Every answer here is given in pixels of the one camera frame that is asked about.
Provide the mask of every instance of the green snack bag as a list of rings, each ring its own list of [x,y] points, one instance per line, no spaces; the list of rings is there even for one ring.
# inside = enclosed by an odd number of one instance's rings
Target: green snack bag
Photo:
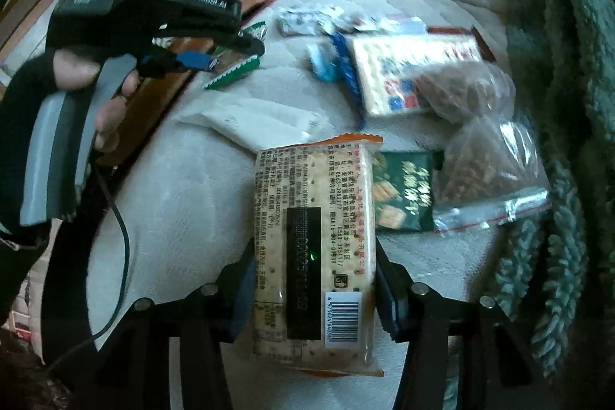
[[[267,26],[264,21],[261,21],[244,28],[244,32],[262,41],[267,33]],[[204,89],[216,90],[226,87],[244,78],[261,64],[257,55],[242,55],[222,47],[217,48],[213,55],[218,58],[218,63],[213,69],[213,78],[204,83]]]
[[[441,152],[378,152],[372,157],[373,199],[379,229],[434,230],[432,176]]]

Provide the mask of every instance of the blue wrapper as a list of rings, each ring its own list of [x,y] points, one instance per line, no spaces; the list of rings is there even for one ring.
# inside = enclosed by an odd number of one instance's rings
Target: blue wrapper
[[[337,63],[346,84],[346,88],[350,92],[352,100],[355,102],[356,106],[359,109],[359,114],[361,116],[361,126],[359,127],[359,130],[361,130],[365,126],[365,106],[363,104],[363,97],[361,96],[361,87],[359,86],[359,79],[357,78],[357,72],[350,57],[350,51],[348,50],[346,38],[342,33],[339,32],[333,32],[329,34],[329,37],[331,38],[333,47],[335,47],[337,55],[339,56]]]

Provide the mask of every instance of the white paper packet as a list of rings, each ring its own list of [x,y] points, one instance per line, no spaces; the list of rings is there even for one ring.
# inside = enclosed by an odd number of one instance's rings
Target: white paper packet
[[[210,127],[254,153],[331,136],[330,125],[318,113],[221,91],[201,91],[174,118]]]

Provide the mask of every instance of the cracker package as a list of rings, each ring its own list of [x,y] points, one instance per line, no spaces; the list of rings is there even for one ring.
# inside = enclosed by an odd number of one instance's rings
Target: cracker package
[[[263,150],[256,159],[254,350],[310,371],[382,375],[373,358],[379,136]]]
[[[372,157],[376,226],[407,232],[434,230],[432,175],[443,152],[378,152]]]
[[[358,35],[347,43],[371,116],[419,110],[414,78],[425,66],[482,60],[473,35]]]

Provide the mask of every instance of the plastic bag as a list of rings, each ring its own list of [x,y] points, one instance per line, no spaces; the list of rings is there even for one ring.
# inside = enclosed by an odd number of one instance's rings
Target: plastic bag
[[[254,347],[295,368],[382,375],[373,358],[371,152],[347,134],[259,152]]]
[[[512,79],[497,65],[485,61],[427,68],[415,78],[414,88],[435,113],[452,123],[488,114],[511,119],[515,109]]]
[[[549,208],[549,180],[527,129],[480,116],[453,137],[434,181],[438,232],[497,226]]]

